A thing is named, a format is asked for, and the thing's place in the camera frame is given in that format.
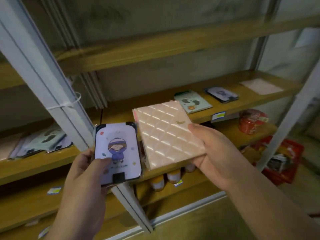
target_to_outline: floor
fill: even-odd
[[[292,185],[279,187],[306,213],[320,213],[320,179],[301,165]],[[226,197],[156,226],[152,234],[138,234],[128,240],[246,239],[255,237]]]

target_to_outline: white hat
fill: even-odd
[[[126,141],[121,138],[114,138],[113,140],[111,140],[109,142],[109,145],[114,145],[114,144],[118,144],[118,143],[126,143]]]

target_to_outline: red crate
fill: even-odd
[[[269,144],[271,139],[272,139],[272,136],[265,137],[260,141],[257,141],[256,143],[254,143],[252,145],[252,148],[255,150],[258,150],[260,146],[262,146],[263,144]],[[281,173],[265,168],[262,171],[263,175],[265,175],[275,185],[280,185],[284,182],[291,184],[293,182],[294,176],[296,175],[298,166],[301,161],[302,153],[304,150],[303,145],[288,139],[284,139],[281,145],[284,147],[290,147],[294,151],[295,156],[292,158],[294,166],[290,167],[289,169],[283,170]]]

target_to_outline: quilted notebook cover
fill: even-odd
[[[147,157],[147,167],[156,169],[203,155],[200,139],[189,130],[188,115],[178,101],[133,110]]]

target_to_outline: white cable tie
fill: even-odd
[[[57,106],[52,106],[52,107],[49,107],[49,108],[46,108],[47,110],[51,110],[51,109],[56,109],[56,108],[60,108],[60,107],[74,107],[74,104],[76,104],[77,102],[79,102],[80,101],[80,99],[81,99],[81,93],[79,93],[79,92],[74,92],[76,95],[78,94],[78,98],[77,98],[77,100],[76,101],[74,101],[74,102],[65,102],[65,103],[63,103],[63,104],[61,104],[61,105],[57,105]]]

